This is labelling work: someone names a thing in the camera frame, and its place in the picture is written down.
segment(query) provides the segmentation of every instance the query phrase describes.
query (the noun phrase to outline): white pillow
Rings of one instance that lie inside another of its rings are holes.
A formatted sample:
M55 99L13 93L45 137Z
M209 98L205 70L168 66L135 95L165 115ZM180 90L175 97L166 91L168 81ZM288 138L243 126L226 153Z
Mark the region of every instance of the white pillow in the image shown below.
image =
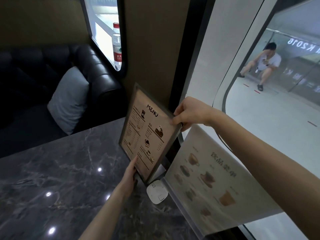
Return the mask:
M63 75L48 103L51 116L68 135L72 134L87 108L88 91L88 81L74 66Z

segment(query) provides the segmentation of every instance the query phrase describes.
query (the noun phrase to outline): drink menu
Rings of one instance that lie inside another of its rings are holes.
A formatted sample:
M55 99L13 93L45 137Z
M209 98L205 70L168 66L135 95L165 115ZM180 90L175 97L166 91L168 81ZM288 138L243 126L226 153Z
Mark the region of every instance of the drink menu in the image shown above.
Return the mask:
M200 239L282 212L247 169L198 125L163 180Z
M135 85L120 145L130 160L138 155L136 168L144 182L150 180L180 131L181 125L170 125L172 118Z

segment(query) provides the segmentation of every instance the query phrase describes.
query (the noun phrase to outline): white device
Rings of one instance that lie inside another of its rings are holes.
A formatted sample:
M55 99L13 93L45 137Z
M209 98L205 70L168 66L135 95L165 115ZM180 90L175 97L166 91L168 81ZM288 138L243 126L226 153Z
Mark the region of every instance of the white device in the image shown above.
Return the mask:
M150 200L153 204L157 205L168 196L168 191L160 180L156 180L151 183L147 189L146 193L148 194Z

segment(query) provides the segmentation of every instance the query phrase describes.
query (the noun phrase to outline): black marble tabletop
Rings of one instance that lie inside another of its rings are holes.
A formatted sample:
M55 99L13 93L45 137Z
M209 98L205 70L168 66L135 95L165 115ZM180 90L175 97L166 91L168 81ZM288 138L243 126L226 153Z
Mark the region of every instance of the black marble tabletop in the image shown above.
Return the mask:
M129 160L124 118L0 159L0 240L78 239ZM168 196L154 205L139 181L113 239L197 239Z

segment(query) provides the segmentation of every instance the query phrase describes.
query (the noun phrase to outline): leg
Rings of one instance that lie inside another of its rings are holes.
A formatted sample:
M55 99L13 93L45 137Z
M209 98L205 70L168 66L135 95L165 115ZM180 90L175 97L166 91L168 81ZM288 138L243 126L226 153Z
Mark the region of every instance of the leg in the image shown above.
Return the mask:
M266 68L262 73L262 79L261 79L261 82L259 83L259 85L262 85L269 78L271 73L272 73L272 69Z
M240 74L243 76L246 74L256 63L254 61L249 61L249 63L243 68Z

